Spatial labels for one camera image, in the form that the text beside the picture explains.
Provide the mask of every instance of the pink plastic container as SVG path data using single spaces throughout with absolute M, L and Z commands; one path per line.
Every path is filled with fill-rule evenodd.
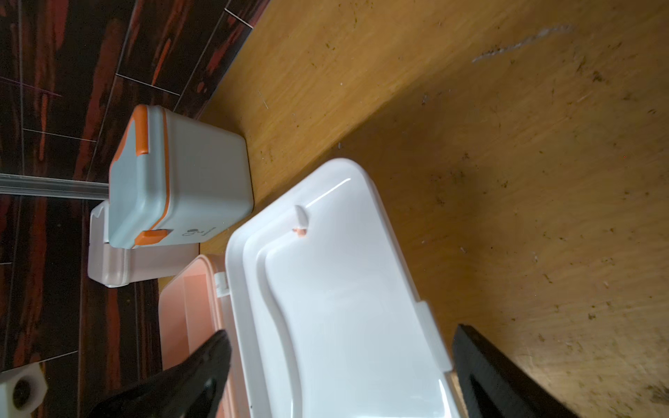
M 217 418 L 249 417 L 244 373 L 223 256 L 198 255 L 161 292 L 158 302 L 163 370 L 183 362 L 214 332 L 226 330 L 232 360 Z

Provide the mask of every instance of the wooden table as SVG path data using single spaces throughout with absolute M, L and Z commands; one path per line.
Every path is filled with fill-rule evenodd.
M 668 41 L 663 1 L 272 0 L 202 120 L 246 138 L 256 212 L 360 163 L 449 345 L 669 416 Z

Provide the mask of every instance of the tile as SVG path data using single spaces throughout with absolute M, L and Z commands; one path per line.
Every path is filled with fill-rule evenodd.
M 82 202 L 21 198 L 4 369 L 76 350 Z
M 7 309 L 9 307 L 9 287 L 11 264 L 0 264 L 0 358 L 5 356 L 5 335 L 7 332 Z
M 270 0 L 231 0 L 227 9 L 255 27 Z
M 93 202 L 84 202 L 87 219 Z M 82 221 L 81 241 L 88 242 L 88 222 Z M 81 258 L 81 319 L 79 334 L 79 417 L 87 417 L 98 402 L 139 380 L 134 286 L 109 289 L 88 278 L 88 248 Z
M 158 324 L 158 280 L 134 284 L 137 299 L 137 346 L 139 379 L 147 379 L 163 369 Z
M 79 355 L 77 352 L 47 360 L 39 365 L 49 389 L 32 418 L 77 416 Z
M 0 82 L 0 173 L 22 174 L 23 171 L 19 95 L 19 87 Z
M 172 109 L 178 98 L 174 94 L 117 76 L 88 180 L 107 182 L 109 164 L 136 105 L 158 104 Z
M 58 6 L 23 0 L 24 128 L 97 139 L 133 6 L 134 0 Z M 47 170 L 42 175 L 50 177 L 55 169 L 85 179 L 92 156 L 87 146 L 53 148 L 50 154 L 47 159 L 63 162 L 42 167 Z M 61 170 L 64 160 L 70 167 Z
M 0 0 L 0 173 L 21 174 L 18 12 Z
M 78 173 L 77 164 L 90 161 L 95 142 L 29 130 L 23 131 L 23 141 L 26 175 L 84 180 L 86 173 Z
M 0 359 L 5 356 L 7 312 L 13 271 L 16 221 L 19 213 L 18 196 L 0 195 Z
M 181 93 L 225 0 L 140 0 L 119 74 Z
M 0 80 L 18 82 L 19 14 L 17 2 L 12 0 L 0 0 L 0 57 Z
M 14 259 L 19 199 L 19 196 L 0 195 L 0 263 L 9 263 Z
M 251 28 L 226 13 L 200 59 L 175 111 L 197 118 L 251 34 Z

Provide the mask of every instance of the small orange tab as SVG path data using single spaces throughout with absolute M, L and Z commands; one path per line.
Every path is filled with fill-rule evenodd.
M 168 234 L 169 229 L 156 229 L 155 231 L 141 231 L 134 239 L 135 245 L 153 245 L 163 240 Z

